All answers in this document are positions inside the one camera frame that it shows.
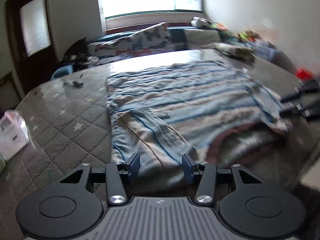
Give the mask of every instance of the door window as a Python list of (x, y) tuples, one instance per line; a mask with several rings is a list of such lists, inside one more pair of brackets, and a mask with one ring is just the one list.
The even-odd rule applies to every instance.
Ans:
[(20, 9), (21, 28), (28, 56), (50, 46), (45, 0), (33, 0)]

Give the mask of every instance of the bed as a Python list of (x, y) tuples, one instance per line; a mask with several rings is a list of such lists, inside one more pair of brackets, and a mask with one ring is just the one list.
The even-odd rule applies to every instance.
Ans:
[[(110, 116), (113, 119), (110, 113), (113, 94), (110, 93), (108, 83), (111, 79), (107, 79), (106, 85), (108, 75), (138, 72), (172, 64), (190, 64), (193, 61), (231, 65), (280, 96), (292, 92), (298, 85), (298, 80), (293, 75), (264, 60), (257, 59), (254, 66), (247, 66), (223, 57), (212, 49), (168, 52), (126, 59), (79, 71), (40, 85), (28, 93), (17, 107), (26, 120), (33, 143), (12, 158), (0, 176), (0, 238), (22, 237), (15, 219), (15, 209), (17, 203), (26, 195), (81, 163), (101, 167), (119, 159), (119, 155), (115, 154), (117, 145), (113, 145), (114, 131), (109, 119)], [(78, 89), (64, 85), (64, 80), (70, 79), (81, 80), (84, 86)], [(318, 130), (317, 123), (306, 124), (295, 120), (294, 129), (287, 134), (285, 141), (272, 143), (267, 148), (267, 154), (261, 154), (247, 162), (247, 167), (285, 189), (292, 190), (300, 176), (319, 156)], [(129, 195), (148, 195), (156, 191), (160, 192), (158, 194), (166, 195), (188, 194), (184, 191), (183, 178), (168, 187), (155, 189), (144, 186), (152, 179), (152, 174), (146, 174), (147, 176), (138, 179), (137, 185), (130, 190)], [(102, 200), (105, 198), (105, 188), (102, 185), (95, 185), (94, 192)]]

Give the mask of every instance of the wooden door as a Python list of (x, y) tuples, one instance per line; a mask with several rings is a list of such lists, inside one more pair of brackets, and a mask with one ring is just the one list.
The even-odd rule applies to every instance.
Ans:
[(7, 0), (6, 16), (11, 54), (27, 94), (49, 81), (57, 65), (46, 0)]

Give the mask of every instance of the plastic bag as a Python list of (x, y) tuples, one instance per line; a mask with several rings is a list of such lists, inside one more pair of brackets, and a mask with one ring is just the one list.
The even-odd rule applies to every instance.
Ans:
[(0, 154), (7, 162), (29, 142), (28, 127), (18, 111), (4, 112), (0, 120)]

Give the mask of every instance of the red object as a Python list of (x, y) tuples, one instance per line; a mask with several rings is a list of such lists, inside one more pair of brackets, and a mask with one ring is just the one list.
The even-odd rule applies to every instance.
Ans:
[(302, 80), (308, 80), (313, 78), (313, 73), (309, 70), (298, 68), (296, 76)]

